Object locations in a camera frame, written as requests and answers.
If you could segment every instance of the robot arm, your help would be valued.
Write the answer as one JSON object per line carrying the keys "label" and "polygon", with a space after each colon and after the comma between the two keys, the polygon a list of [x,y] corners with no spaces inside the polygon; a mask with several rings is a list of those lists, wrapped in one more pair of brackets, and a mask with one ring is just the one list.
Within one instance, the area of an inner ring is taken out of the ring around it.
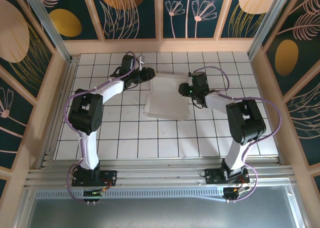
{"label": "robot arm", "polygon": [[[100,163],[97,155],[97,130],[102,124],[103,105],[113,96],[128,89],[132,83],[140,84],[155,77],[155,71],[148,67],[143,67],[144,57],[138,57],[139,67],[121,80],[112,81],[105,86],[99,87],[96,91],[76,96],[71,104],[68,120],[72,127],[78,130],[82,136],[78,136],[79,147],[82,147],[82,157],[84,160],[78,167],[78,173],[86,177],[91,186],[99,183]],[[134,57],[124,55],[121,66],[111,75],[117,78],[133,69]],[[84,92],[78,89],[75,93]]]}
{"label": "robot arm", "polygon": [[266,132],[266,124],[255,100],[226,99],[217,90],[209,90],[204,72],[190,73],[191,83],[182,83],[179,93],[190,97],[203,108],[211,108],[227,114],[229,129],[233,138],[229,153],[221,164],[225,181],[236,179],[245,171],[244,161],[248,145]]}

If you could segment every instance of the dark teal wallpaper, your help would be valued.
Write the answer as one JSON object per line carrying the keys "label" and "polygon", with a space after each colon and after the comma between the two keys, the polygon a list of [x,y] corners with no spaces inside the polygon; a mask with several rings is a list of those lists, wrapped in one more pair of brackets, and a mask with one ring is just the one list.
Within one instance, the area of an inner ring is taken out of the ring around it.
{"label": "dark teal wallpaper", "polygon": [[0,179],[0,199],[1,199],[2,193],[4,192],[6,183],[7,183],[6,180]]}
{"label": "dark teal wallpaper", "polygon": [[298,0],[266,51],[285,95],[320,59],[320,3]]}
{"label": "dark teal wallpaper", "polygon": [[38,16],[36,15],[34,9],[31,8],[31,6],[30,6],[30,4],[27,2],[27,0],[24,0],[24,1],[25,1],[25,3],[28,5],[29,10],[32,12],[34,18],[35,18],[35,19],[38,21],[38,23],[41,25],[44,33],[46,34],[46,37],[48,37],[48,39],[49,39],[50,43],[52,44],[52,46],[53,46],[54,48],[56,48],[56,45],[55,45],[54,42],[51,40],[51,38],[50,38],[50,36],[48,35],[46,29],[44,29],[44,27],[42,26],[41,21],[39,20]]}
{"label": "dark teal wallpaper", "polygon": [[221,38],[253,38],[273,0],[232,0]]}
{"label": "dark teal wallpaper", "polygon": [[94,0],[105,39],[156,38],[155,0]]}
{"label": "dark teal wallpaper", "polygon": [[277,18],[275,19],[274,23],[272,24],[272,27],[270,28],[269,32],[266,34],[262,45],[265,46],[266,42],[268,41],[269,37],[271,36],[272,32],[274,31],[274,28],[276,26],[276,24],[279,22],[280,18],[282,17],[282,15],[284,14],[287,6],[289,5],[291,0],[286,0],[285,4],[283,5],[279,15],[277,16]]}
{"label": "dark teal wallpaper", "polygon": [[286,104],[309,165],[320,162],[320,73]]}
{"label": "dark teal wallpaper", "polygon": [[0,0],[0,66],[38,96],[52,53],[16,0]]}
{"label": "dark teal wallpaper", "polygon": [[63,40],[97,40],[85,0],[41,0]]}
{"label": "dark teal wallpaper", "polygon": [[163,38],[213,38],[224,0],[163,0]]}
{"label": "dark teal wallpaper", "polygon": [[33,106],[0,78],[0,167],[12,168]]}
{"label": "dark teal wallpaper", "polygon": [[315,176],[314,177],[314,181],[315,181],[315,184],[318,187],[318,190],[319,190],[319,193],[320,193],[320,175]]}

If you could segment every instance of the cable connector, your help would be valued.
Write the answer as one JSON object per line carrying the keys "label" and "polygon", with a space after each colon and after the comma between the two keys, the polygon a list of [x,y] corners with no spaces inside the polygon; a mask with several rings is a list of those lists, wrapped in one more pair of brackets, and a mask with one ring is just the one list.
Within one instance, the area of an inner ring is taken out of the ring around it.
{"label": "cable connector", "polygon": [[251,190],[251,187],[249,187],[249,186],[241,187],[238,189],[238,193],[241,194],[243,192],[250,191],[250,190]]}

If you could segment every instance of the white tiled surface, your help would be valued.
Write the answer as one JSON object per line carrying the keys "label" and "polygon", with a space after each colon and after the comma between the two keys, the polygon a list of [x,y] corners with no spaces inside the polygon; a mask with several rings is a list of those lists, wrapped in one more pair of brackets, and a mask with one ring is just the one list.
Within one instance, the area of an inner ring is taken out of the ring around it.
{"label": "white tiled surface", "polygon": [[[228,96],[260,97],[248,56],[245,52],[161,52],[143,53],[145,66],[159,73],[185,74],[203,66],[222,68],[228,74]],[[88,89],[105,82],[120,66],[124,53],[82,54],[72,91]],[[211,89],[225,89],[222,73],[207,68]],[[175,157],[224,157],[232,138],[227,116],[212,109],[198,109],[189,104],[187,120],[164,120],[143,115],[150,82],[115,95],[103,106],[103,120],[97,132],[97,152],[101,160]],[[271,132],[264,105],[258,107]],[[249,155],[277,155],[272,138],[252,147]],[[77,136],[63,123],[55,153],[56,160],[81,157]]]}

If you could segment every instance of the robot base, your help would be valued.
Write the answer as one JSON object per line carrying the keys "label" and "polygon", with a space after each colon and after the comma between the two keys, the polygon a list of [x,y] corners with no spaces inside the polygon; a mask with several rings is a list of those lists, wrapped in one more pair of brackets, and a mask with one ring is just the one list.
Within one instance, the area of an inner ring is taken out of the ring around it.
{"label": "robot base", "polygon": [[230,179],[226,179],[225,173],[221,168],[205,169],[203,177],[205,177],[205,182],[207,185],[221,185],[221,184],[236,184],[236,185],[240,184],[241,185],[242,183],[250,183],[248,170],[246,168],[243,169],[243,172],[241,174]]}
{"label": "robot base", "polygon": [[109,186],[115,186],[117,182],[116,170],[100,170],[99,179],[95,181],[83,173],[75,171],[72,178],[73,187],[105,187],[106,182]]}

